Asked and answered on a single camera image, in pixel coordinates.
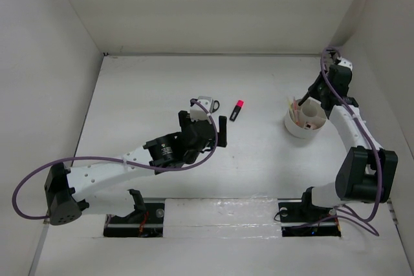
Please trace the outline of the slim red highlighter pen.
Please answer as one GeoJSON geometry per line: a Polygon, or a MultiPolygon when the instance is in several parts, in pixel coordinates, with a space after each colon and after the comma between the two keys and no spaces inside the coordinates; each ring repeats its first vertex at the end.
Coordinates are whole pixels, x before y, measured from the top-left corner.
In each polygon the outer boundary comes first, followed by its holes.
{"type": "Polygon", "coordinates": [[[298,105],[299,101],[293,97],[292,98],[292,113],[294,115],[295,123],[299,127],[303,127],[305,122],[301,112],[301,107],[298,105]]]}

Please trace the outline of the slim yellow highlighter pen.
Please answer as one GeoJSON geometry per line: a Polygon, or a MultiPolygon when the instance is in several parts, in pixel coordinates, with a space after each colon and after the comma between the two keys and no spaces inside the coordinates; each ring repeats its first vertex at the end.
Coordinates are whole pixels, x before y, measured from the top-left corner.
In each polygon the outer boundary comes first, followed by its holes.
{"type": "Polygon", "coordinates": [[[298,120],[298,110],[297,110],[297,107],[296,107],[295,97],[293,97],[293,98],[288,97],[287,102],[288,102],[288,105],[289,105],[290,117],[292,118],[292,121],[295,124],[298,124],[298,121],[299,121],[298,120]]]}

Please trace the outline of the black handled scissors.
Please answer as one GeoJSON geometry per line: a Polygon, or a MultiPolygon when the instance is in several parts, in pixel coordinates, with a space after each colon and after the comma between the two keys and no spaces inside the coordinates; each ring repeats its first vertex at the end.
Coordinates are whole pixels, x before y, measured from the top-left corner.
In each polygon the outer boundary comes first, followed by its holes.
{"type": "Polygon", "coordinates": [[[220,108],[220,102],[218,100],[214,100],[213,101],[213,107],[212,107],[212,112],[216,112],[218,111],[220,108]]]}

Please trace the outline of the pink capped black highlighter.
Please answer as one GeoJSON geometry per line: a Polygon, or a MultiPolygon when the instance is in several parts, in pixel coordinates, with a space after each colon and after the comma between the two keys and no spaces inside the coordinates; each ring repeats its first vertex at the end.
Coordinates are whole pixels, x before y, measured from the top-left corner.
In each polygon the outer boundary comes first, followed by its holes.
{"type": "Polygon", "coordinates": [[[237,103],[235,104],[235,107],[232,110],[232,113],[230,114],[229,120],[231,122],[234,122],[237,118],[237,116],[239,115],[242,107],[244,105],[244,101],[243,100],[238,100],[237,103]]]}

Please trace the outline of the pink eraser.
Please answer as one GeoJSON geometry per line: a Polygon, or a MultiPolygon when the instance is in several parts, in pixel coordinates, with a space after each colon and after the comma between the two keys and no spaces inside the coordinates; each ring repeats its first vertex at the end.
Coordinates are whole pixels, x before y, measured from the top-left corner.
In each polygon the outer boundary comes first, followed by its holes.
{"type": "Polygon", "coordinates": [[[306,130],[315,130],[315,129],[317,129],[317,126],[314,123],[305,122],[303,128],[306,129],[306,130]]]}

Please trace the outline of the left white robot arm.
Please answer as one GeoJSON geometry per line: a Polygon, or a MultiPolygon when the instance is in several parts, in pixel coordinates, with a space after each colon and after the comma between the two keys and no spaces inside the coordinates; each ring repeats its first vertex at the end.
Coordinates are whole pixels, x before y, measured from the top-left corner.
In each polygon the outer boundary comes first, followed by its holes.
{"type": "Polygon", "coordinates": [[[86,156],[90,165],[66,167],[64,160],[50,165],[45,181],[45,196],[49,222],[53,226],[68,224],[83,213],[123,215],[130,222],[144,216],[144,206],[128,200],[120,206],[102,191],[135,178],[155,176],[164,172],[193,169],[210,158],[218,147],[227,145],[227,118],[213,121],[210,113],[192,117],[179,112],[180,131],[146,142],[142,147],[118,158],[86,156]]]}

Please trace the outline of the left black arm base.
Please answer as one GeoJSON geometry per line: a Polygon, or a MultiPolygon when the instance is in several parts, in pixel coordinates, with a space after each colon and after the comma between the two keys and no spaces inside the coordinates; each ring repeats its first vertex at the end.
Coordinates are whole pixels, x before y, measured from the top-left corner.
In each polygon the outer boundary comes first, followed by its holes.
{"type": "Polygon", "coordinates": [[[130,189],[134,210],[124,217],[106,215],[103,236],[108,238],[161,238],[164,231],[165,198],[143,198],[130,189]]]}

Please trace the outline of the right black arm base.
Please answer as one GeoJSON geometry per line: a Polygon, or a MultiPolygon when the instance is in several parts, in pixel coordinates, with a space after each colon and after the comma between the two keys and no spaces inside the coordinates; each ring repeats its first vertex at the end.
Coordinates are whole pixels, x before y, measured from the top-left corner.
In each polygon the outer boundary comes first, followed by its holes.
{"type": "Polygon", "coordinates": [[[327,207],[316,207],[311,202],[311,192],[301,198],[278,200],[274,221],[281,224],[282,237],[341,237],[338,221],[327,207]]]}

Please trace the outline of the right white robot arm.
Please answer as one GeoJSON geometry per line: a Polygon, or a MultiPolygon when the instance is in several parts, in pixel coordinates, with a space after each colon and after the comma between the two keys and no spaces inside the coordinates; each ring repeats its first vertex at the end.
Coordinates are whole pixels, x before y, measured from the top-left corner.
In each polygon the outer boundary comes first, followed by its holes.
{"type": "Polygon", "coordinates": [[[333,63],[319,73],[298,103],[303,107],[309,98],[319,101],[347,150],[335,181],[310,187],[304,193],[308,199],[299,204],[299,212],[306,220],[320,216],[323,207],[346,202],[382,204],[391,193],[398,156],[373,138],[360,115],[358,103],[347,95],[352,77],[352,65],[348,61],[333,63]]]}

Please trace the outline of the white round compartment container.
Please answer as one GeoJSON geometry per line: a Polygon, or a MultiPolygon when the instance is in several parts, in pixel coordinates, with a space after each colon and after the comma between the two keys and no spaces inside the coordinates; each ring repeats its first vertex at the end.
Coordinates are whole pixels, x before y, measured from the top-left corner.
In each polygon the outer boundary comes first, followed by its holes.
{"type": "Polygon", "coordinates": [[[307,99],[301,107],[304,122],[311,122],[317,126],[315,130],[306,130],[303,127],[297,126],[290,117],[289,109],[284,117],[284,124],[287,131],[295,136],[304,140],[310,140],[314,138],[317,133],[326,124],[327,117],[324,110],[321,108],[320,103],[313,99],[307,99]]]}

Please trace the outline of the aluminium rail right side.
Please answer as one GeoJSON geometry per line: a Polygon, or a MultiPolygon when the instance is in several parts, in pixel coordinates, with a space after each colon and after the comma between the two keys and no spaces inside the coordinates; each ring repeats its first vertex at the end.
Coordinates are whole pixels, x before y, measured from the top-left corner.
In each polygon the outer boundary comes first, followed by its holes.
{"type": "Polygon", "coordinates": [[[324,71],[325,71],[325,75],[327,77],[327,85],[328,88],[330,89],[330,91],[332,92],[333,95],[335,95],[337,98],[341,98],[342,94],[341,94],[341,76],[340,76],[340,69],[337,65],[331,65],[329,67],[329,69],[326,68],[325,63],[323,62],[324,65],[324,71]]]}

